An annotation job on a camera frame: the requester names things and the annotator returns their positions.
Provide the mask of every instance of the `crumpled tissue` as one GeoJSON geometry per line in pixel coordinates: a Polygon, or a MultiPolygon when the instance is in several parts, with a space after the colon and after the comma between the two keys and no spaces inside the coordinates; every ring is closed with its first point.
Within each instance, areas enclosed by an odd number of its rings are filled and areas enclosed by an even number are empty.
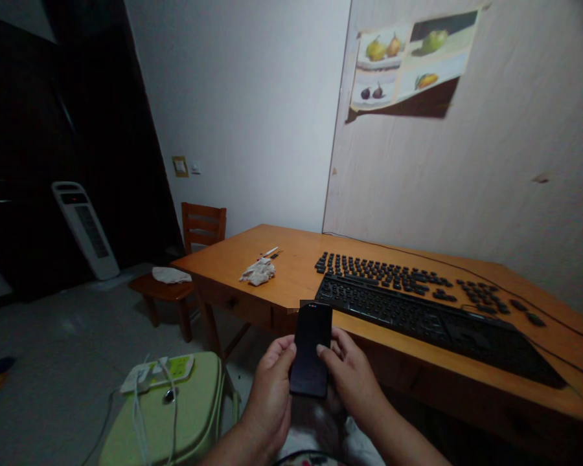
{"type": "Polygon", "coordinates": [[[181,283],[192,281],[190,274],[171,267],[154,267],[151,269],[151,273],[158,282],[181,283]]]}
{"type": "Polygon", "coordinates": [[[259,286],[274,277],[276,272],[277,270],[270,259],[261,258],[246,269],[246,272],[240,277],[240,281],[251,282],[253,285],[259,286]]]}

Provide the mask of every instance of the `drawer knob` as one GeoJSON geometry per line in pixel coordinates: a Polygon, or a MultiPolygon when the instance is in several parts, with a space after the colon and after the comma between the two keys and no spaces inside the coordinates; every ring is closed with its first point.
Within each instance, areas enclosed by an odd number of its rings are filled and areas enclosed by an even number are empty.
{"type": "Polygon", "coordinates": [[[227,307],[233,309],[237,303],[239,303],[239,300],[235,296],[232,296],[231,299],[227,301],[227,307]]]}

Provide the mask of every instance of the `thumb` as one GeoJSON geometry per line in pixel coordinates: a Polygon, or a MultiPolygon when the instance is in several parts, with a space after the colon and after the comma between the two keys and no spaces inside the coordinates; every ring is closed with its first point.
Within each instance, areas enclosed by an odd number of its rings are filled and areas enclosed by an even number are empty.
{"type": "Polygon", "coordinates": [[[296,358],[296,343],[292,343],[283,351],[278,361],[272,367],[277,373],[285,374],[287,376],[292,366],[293,360],[296,358]]]}
{"type": "Polygon", "coordinates": [[[324,345],[317,345],[317,356],[324,361],[326,367],[335,378],[341,376],[343,371],[343,361],[335,354],[332,349],[324,345]]]}

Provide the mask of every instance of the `dark doorway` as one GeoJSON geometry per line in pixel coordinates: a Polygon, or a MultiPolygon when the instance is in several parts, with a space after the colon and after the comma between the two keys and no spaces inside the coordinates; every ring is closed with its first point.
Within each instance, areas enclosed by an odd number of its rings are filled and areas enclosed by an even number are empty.
{"type": "Polygon", "coordinates": [[[93,279],[54,181],[87,190],[121,269],[183,250],[126,20],[80,39],[0,21],[0,273],[26,301],[93,279]]]}

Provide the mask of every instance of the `charging cable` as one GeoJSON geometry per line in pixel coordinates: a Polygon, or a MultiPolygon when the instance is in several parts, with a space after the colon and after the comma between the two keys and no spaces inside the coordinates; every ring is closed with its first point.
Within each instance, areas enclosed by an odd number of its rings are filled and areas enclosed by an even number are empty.
{"type": "Polygon", "coordinates": [[[141,410],[141,405],[138,400],[138,378],[140,377],[140,374],[141,373],[139,372],[134,380],[134,404],[131,411],[131,421],[134,425],[136,443],[138,444],[138,449],[141,452],[143,465],[151,466],[151,461],[149,459],[149,446],[147,444],[147,432],[144,427],[143,411],[141,410]]]}
{"type": "Polygon", "coordinates": [[[164,371],[164,375],[170,382],[170,389],[173,392],[173,404],[175,405],[175,412],[173,413],[173,440],[172,445],[170,448],[170,455],[168,455],[168,460],[166,461],[166,466],[170,465],[170,462],[173,460],[173,455],[175,454],[175,437],[177,431],[177,390],[175,389],[175,382],[173,378],[170,376],[168,369],[166,368],[166,364],[163,364],[161,359],[158,359],[158,363],[162,366],[162,370],[164,371]]]}

